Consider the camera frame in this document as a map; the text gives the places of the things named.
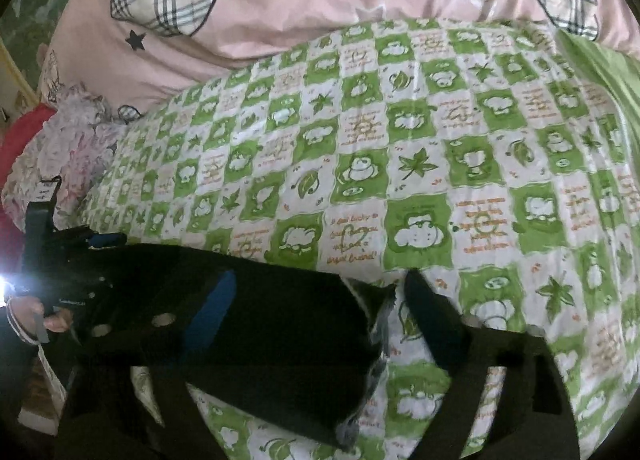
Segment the black sleeve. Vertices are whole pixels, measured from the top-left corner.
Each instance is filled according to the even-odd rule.
[[[38,347],[23,342],[9,325],[6,308],[0,308],[0,413],[18,418],[24,389]]]

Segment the yellow edge trim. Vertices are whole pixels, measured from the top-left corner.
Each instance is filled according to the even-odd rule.
[[[18,70],[18,67],[15,65],[14,58],[11,57],[9,51],[4,46],[2,39],[0,39],[0,61],[4,63],[5,68],[9,71],[9,74],[14,78],[18,88],[24,95],[24,98],[27,100],[30,108],[35,108],[38,103],[38,97],[36,93],[31,89],[29,83],[26,81],[24,76]]]

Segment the red cushion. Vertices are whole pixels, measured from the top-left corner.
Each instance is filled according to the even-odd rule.
[[[56,111],[39,104],[33,111],[16,120],[4,136],[0,146],[0,191],[4,187],[15,159],[42,129],[42,125]],[[16,272],[22,253],[24,235],[0,206],[0,273]]]

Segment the patterned blanket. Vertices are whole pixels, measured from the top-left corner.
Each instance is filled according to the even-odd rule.
[[[133,123],[81,219],[132,241],[370,282],[420,268],[488,326],[545,330],[586,457],[638,385],[640,195],[626,114],[577,75],[549,27],[360,24]],[[390,324],[388,377],[353,455],[193,396],[232,459],[405,458],[449,379],[401,293]],[[482,447],[502,374],[490,373],[466,454]],[[153,411],[144,370],[134,377]]]

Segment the white label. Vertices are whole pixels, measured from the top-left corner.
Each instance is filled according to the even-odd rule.
[[[56,188],[58,187],[57,182],[40,182],[36,191],[33,193],[32,202],[49,202],[54,193],[56,192]]]

